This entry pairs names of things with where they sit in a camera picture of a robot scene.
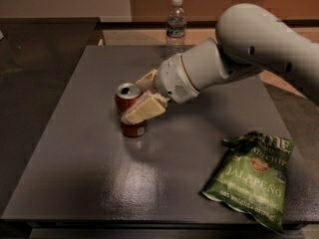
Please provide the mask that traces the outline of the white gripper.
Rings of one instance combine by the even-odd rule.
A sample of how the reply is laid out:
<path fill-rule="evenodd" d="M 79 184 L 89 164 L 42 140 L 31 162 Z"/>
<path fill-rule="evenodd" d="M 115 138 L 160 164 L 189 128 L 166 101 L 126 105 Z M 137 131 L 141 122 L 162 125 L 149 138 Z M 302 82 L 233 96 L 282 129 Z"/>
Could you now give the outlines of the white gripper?
<path fill-rule="evenodd" d="M 121 122 L 125 124 L 137 124 L 158 117 L 165 112 L 169 99 L 183 104 L 199 94 L 184 68 L 181 54 L 165 60 L 157 69 L 138 79 L 136 84 L 144 93 L 121 115 Z"/>

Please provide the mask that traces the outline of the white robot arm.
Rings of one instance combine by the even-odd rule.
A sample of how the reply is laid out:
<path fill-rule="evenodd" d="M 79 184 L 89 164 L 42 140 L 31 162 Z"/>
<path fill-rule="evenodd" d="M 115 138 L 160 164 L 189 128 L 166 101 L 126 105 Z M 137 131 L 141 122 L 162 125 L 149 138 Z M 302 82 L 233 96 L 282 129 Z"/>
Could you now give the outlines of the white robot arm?
<path fill-rule="evenodd" d="M 210 86 L 267 70 L 319 104 L 319 44 L 297 34 L 253 4 L 229 7 L 219 17 L 215 37 L 163 61 L 137 81 L 143 90 L 121 116 L 137 124 L 163 114 L 167 103 L 185 103 Z"/>

